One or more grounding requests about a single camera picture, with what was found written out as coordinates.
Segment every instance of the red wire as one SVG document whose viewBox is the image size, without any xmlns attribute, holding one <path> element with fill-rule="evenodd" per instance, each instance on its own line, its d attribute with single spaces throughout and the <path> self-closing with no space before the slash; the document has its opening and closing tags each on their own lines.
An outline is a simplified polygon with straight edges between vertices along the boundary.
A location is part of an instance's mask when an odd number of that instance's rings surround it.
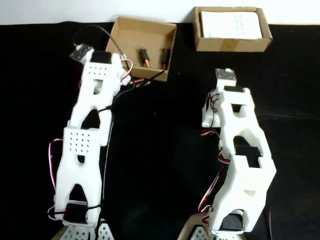
<svg viewBox="0 0 320 240">
<path fill-rule="evenodd" d="M 198 212 L 202 213 L 204 211 L 204 209 L 202 209 L 202 206 L 204 205 L 204 203 L 206 202 L 207 198 L 209 197 L 209 195 L 211 194 L 212 190 L 214 189 L 220 174 L 222 173 L 222 171 L 225 169 L 226 166 L 222 166 L 218 172 L 218 174 L 216 175 L 216 177 L 214 178 L 213 182 L 211 183 L 210 187 L 208 188 L 208 190 L 206 191 L 205 195 L 203 196 L 199 207 L 198 207 Z"/>
</svg>

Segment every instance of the black wire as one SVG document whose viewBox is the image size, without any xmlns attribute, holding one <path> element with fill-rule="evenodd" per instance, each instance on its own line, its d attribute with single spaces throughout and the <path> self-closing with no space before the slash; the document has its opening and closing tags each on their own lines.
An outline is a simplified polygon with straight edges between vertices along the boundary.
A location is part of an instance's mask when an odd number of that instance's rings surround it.
<svg viewBox="0 0 320 240">
<path fill-rule="evenodd" d="M 96 206 L 89 206 L 86 208 L 86 210 L 91 210 L 91 209 L 96 209 L 96 208 L 99 208 L 101 206 L 101 204 L 99 205 L 96 205 Z M 65 211 L 55 211 L 53 213 L 48 213 L 49 216 L 51 215 L 59 215 L 59 214 L 65 214 L 66 212 Z"/>
<path fill-rule="evenodd" d="M 114 43 L 115 47 L 118 49 L 119 53 L 122 55 L 122 57 L 124 59 L 126 59 L 126 56 L 125 56 L 124 52 L 121 50 L 121 48 L 118 45 L 117 41 L 111 36 L 111 34 L 107 30 L 105 30 L 103 27 L 101 27 L 99 25 L 91 24 L 91 25 L 87 25 L 87 26 L 84 26 L 84 27 L 80 28 L 72 37 L 72 43 L 73 43 L 73 45 L 75 47 L 77 46 L 77 44 L 75 43 L 76 37 L 79 35 L 79 33 L 81 33 L 83 30 L 85 30 L 87 28 L 97 28 L 97 29 L 100 29 L 101 31 L 103 31 L 105 34 L 107 34 L 109 36 L 109 38 L 112 40 L 112 42 Z M 130 67 L 129 67 L 127 61 L 125 61 L 125 65 L 126 65 L 128 71 L 129 71 Z"/>
<path fill-rule="evenodd" d="M 156 75 L 152 76 L 151 78 L 145 79 L 145 80 L 143 81 L 142 85 L 140 84 L 139 87 L 140 87 L 140 88 L 143 87 L 146 83 L 154 80 L 155 78 L 157 78 L 158 76 L 160 76 L 161 74 L 163 74 L 165 71 L 166 71 L 166 70 L 163 70 L 163 71 L 161 71 L 161 72 L 158 72 Z M 131 88 L 125 90 L 125 91 L 119 92 L 119 93 L 113 98 L 112 104 L 109 105 L 109 106 L 106 106 L 105 108 L 102 108 L 102 109 L 98 110 L 98 113 L 101 113 L 101 112 L 103 112 L 103 111 L 105 111 L 105 110 L 111 110 L 111 111 L 112 111 L 112 110 L 113 110 L 114 103 L 119 99 L 119 97 L 121 97 L 122 95 L 124 95 L 124 94 L 126 94 L 126 93 L 128 93 L 128 92 L 131 92 L 133 89 L 135 89 L 135 87 L 131 87 Z"/>
</svg>

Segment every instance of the white 3d-printed bracket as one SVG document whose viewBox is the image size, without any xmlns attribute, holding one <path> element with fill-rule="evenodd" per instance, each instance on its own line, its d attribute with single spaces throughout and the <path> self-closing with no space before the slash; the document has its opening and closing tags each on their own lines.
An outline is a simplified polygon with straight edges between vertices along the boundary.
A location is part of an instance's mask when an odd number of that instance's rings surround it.
<svg viewBox="0 0 320 240">
<path fill-rule="evenodd" d="M 55 212 L 65 211 L 72 200 L 69 199 L 70 193 L 76 184 L 82 187 L 89 208 L 101 203 L 100 148 L 108 143 L 112 113 L 110 110 L 99 112 L 99 128 L 81 129 L 81 126 L 91 110 L 110 106 L 120 90 L 124 72 L 120 56 L 114 53 L 111 63 L 84 63 L 78 100 L 64 128 L 62 158 L 56 175 Z M 78 156 L 84 157 L 83 163 L 78 160 Z M 67 226 L 92 228 L 97 225 L 100 211 L 100 207 L 89 209 L 86 214 L 87 224 L 62 222 Z M 63 216 L 55 215 L 61 220 Z"/>
<path fill-rule="evenodd" d="M 266 204 L 267 190 L 276 174 L 276 167 L 265 134 L 258 124 L 250 90 L 225 90 L 225 86 L 234 87 L 236 81 L 224 81 L 219 79 L 218 74 L 217 78 L 217 88 L 211 93 L 217 94 L 213 106 L 217 111 L 213 115 L 210 105 L 205 104 L 202 126 L 211 126 L 213 120 L 213 127 L 221 128 L 219 149 L 222 149 L 222 156 L 231 161 L 224 184 L 214 198 L 208 222 L 213 233 L 225 233 L 219 231 L 223 219 L 241 210 L 243 228 L 235 233 L 242 234 L 254 228 Z M 234 104 L 241 105 L 239 112 L 233 111 Z M 258 148 L 261 154 L 258 158 L 259 167 L 249 167 L 245 155 L 236 155 L 235 136 L 243 137 L 250 146 Z"/>
</svg>

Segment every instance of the cable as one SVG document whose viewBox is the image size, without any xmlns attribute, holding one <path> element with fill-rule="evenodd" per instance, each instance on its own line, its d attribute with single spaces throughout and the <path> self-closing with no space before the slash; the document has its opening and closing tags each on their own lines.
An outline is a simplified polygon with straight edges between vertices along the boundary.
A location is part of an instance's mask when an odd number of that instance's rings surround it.
<svg viewBox="0 0 320 240">
<path fill-rule="evenodd" d="M 219 154 L 218 154 L 218 157 L 217 157 L 218 161 L 223 163 L 223 164 L 227 164 L 229 165 L 230 164 L 230 160 L 229 159 L 226 159 L 222 156 L 222 148 L 220 149 L 219 151 Z"/>
<path fill-rule="evenodd" d="M 201 201 L 200 201 L 200 203 L 199 203 L 199 206 L 198 206 L 198 212 L 199 212 L 199 213 L 203 213 L 203 212 L 206 210 L 206 208 L 208 207 L 208 206 L 206 206 L 206 207 L 204 207 L 204 208 L 202 209 L 203 204 L 205 203 L 205 201 L 207 200 L 207 198 L 208 198 L 209 195 L 211 194 L 212 190 L 214 189 L 214 187 L 215 187 L 215 185 L 216 185 L 216 183 L 217 183 L 217 181 L 218 181 L 218 179 L 219 179 L 220 174 L 222 173 L 222 171 L 223 171 L 226 167 L 227 167 L 227 166 L 222 166 L 222 167 L 220 168 L 218 174 L 215 176 L 215 178 L 214 178 L 213 182 L 211 183 L 210 187 L 208 188 L 208 190 L 207 190 L 206 193 L 204 194 L 203 198 L 201 199 Z"/>
<path fill-rule="evenodd" d="M 56 191 L 56 181 L 55 181 L 54 172 L 53 172 L 51 144 L 53 142 L 62 141 L 62 140 L 63 140 L 62 138 L 55 138 L 49 143 L 49 147 L 48 147 L 49 171 L 50 171 L 50 177 L 51 177 L 51 181 L 52 181 L 52 185 L 53 185 L 54 191 Z"/>
<path fill-rule="evenodd" d="M 121 79 L 121 81 L 123 79 L 125 79 L 127 76 L 129 76 L 129 74 L 131 73 L 132 69 L 134 68 L 134 63 L 130 60 L 130 59 L 121 59 L 121 62 L 129 62 L 131 64 L 131 67 L 128 68 L 128 71 L 126 72 L 126 74 L 124 75 L 124 77 Z"/>
<path fill-rule="evenodd" d="M 264 215 L 265 225 L 266 225 L 267 232 L 268 232 L 267 233 L 268 238 L 269 238 L 269 240 L 272 240 L 271 212 L 270 212 L 270 209 L 267 204 L 264 206 L 263 215 Z"/>
<path fill-rule="evenodd" d="M 80 28 L 72 37 L 72 43 L 73 45 L 76 47 L 77 44 L 75 43 L 75 39 L 76 39 L 76 36 L 79 35 L 79 33 L 81 33 L 83 30 L 87 29 L 87 28 L 97 28 L 97 29 L 100 29 L 101 31 L 103 31 L 105 34 L 107 34 L 109 36 L 109 38 L 112 40 L 112 42 L 114 43 L 115 47 L 118 49 L 119 53 L 121 54 L 122 58 L 125 59 L 126 58 L 126 55 L 124 54 L 124 52 L 121 50 L 120 46 L 118 45 L 117 41 L 111 36 L 111 34 L 105 30 L 103 27 L 99 26 L 99 25 L 94 25 L 94 24 L 91 24 L 91 25 L 87 25 L 87 26 L 84 26 L 82 28 Z M 126 67 L 127 69 L 130 69 L 129 68 L 129 65 L 127 62 L 125 62 L 126 64 Z"/>
<path fill-rule="evenodd" d="M 109 130 L 109 136 L 108 136 L 108 142 L 106 147 L 106 156 L 105 156 L 105 163 L 104 163 L 104 171 L 103 171 L 103 182 L 102 182 L 102 200 L 105 200 L 105 181 L 106 181 L 106 169 L 107 169 L 107 160 L 108 160 L 108 153 L 109 153 L 109 146 L 110 146 L 110 139 L 111 139 L 111 133 L 112 129 L 114 127 L 114 120 L 112 118 L 111 120 L 111 126 Z"/>
<path fill-rule="evenodd" d="M 53 221 L 59 221 L 59 219 L 53 218 L 52 216 L 50 216 L 50 211 L 51 209 L 53 209 L 55 207 L 55 204 L 53 204 L 52 207 L 49 207 L 48 211 L 46 212 L 48 214 L 48 218 L 50 218 Z"/>
<path fill-rule="evenodd" d="M 165 72 L 165 70 L 161 71 L 161 72 L 158 72 L 156 75 L 152 76 L 151 78 L 149 79 L 145 79 L 140 85 L 139 87 L 143 87 L 145 83 L 148 83 L 152 80 L 154 80 L 156 77 L 160 76 L 161 74 L 163 74 Z M 113 98 L 113 101 L 112 101 L 112 104 L 109 105 L 109 106 L 106 106 L 105 108 L 102 108 L 100 110 L 98 110 L 98 113 L 101 113 L 103 111 L 106 111 L 106 110 L 113 110 L 113 106 L 114 106 L 114 103 L 119 99 L 119 97 L 121 97 L 122 95 L 128 93 L 128 92 L 131 92 L 132 90 L 135 89 L 135 86 L 125 90 L 125 91 L 122 91 L 122 92 L 119 92 L 114 98 Z"/>
</svg>

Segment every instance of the white wire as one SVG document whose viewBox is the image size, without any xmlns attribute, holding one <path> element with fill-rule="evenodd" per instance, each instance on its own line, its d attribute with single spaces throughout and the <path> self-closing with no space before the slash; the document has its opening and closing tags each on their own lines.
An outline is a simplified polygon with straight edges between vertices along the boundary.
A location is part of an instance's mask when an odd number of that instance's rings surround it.
<svg viewBox="0 0 320 240">
<path fill-rule="evenodd" d="M 53 218 L 53 217 L 51 217 L 51 216 L 49 215 L 50 210 L 53 209 L 54 207 L 55 207 L 55 205 L 53 204 L 52 207 L 49 207 L 49 209 L 48 209 L 48 211 L 47 211 L 46 213 L 47 213 L 47 215 L 48 215 L 48 218 L 50 218 L 51 220 L 53 220 L 53 221 L 59 221 L 59 219 Z"/>
<path fill-rule="evenodd" d="M 131 64 L 131 66 L 130 66 L 130 68 L 129 68 L 129 70 L 126 72 L 126 74 L 123 76 L 123 78 L 121 79 L 121 81 L 123 80 L 123 79 L 125 79 L 129 74 L 130 74 L 130 72 L 132 71 L 132 69 L 134 68 L 134 62 L 133 61 L 131 61 L 130 59 L 121 59 L 121 62 L 129 62 L 130 64 Z"/>
<path fill-rule="evenodd" d="M 205 209 L 201 209 L 203 203 L 205 200 L 207 200 L 208 196 L 211 194 L 212 190 L 214 189 L 217 181 L 219 179 L 219 173 L 217 176 L 215 176 L 214 180 L 212 181 L 210 187 L 208 188 L 208 190 L 206 191 L 206 193 L 204 194 L 203 198 L 201 199 L 200 203 L 199 203 L 199 206 L 198 206 L 198 212 L 199 213 L 202 213 L 202 211 L 204 211 Z"/>
<path fill-rule="evenodd" d="M 56 141 L 62 141 L 62 138 L 55 138 L 55 139 L 53 139 L 53 140 L 49 143 L 49 147 L 48 147 L 49 171 L 50 171 L 50 177 L 51 177 L 51 181 L 52 181 L 52 185 L 53 185 L 54 191 L 56 191 L 56 184 L 55 184 L 55 180 L 54 180 L 54 172 L 53 172 L 53 167 L 52 167 L 51 144 L 52 144 L 53 142 L 56 142 Z"/>
<path fill-rule="evenodd" d="M 111 133 L 112 133 L 112 128 L 113 127 L 114 127 L 114 121 L 112 121 L 112 124 L 111 124 L 111 127 L 110 127 L 109 138 L 108 138 L 107 147 L 106 147 L 106 156 L 105 156 L 103 182 L 102 182 L 102 197 L 103 197 L 103 200 L 105 200 L 105 181 L 106 181 L 107 160 L 108 160 L 108 152 L 109 152 L 110 139 L 111 139 Z"/>
</svg>

